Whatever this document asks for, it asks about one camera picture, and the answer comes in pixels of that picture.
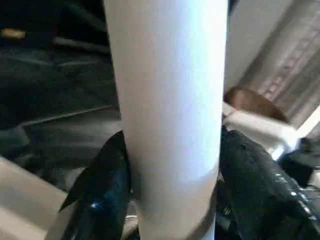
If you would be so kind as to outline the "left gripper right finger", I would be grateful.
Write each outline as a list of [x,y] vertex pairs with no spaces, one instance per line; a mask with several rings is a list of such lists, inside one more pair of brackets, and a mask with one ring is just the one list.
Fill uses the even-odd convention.
[[320,238],[320,189],[300,186],[258,143],[222,127],[219,168],[243,240]]

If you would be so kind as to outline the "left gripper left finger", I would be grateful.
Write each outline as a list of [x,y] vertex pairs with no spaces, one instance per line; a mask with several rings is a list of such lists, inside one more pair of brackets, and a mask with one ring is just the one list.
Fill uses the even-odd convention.
[[60,239],[121,239],[130,199],[130,162],[123,131],[118,131],[70,189],[59,211],[74,209]]

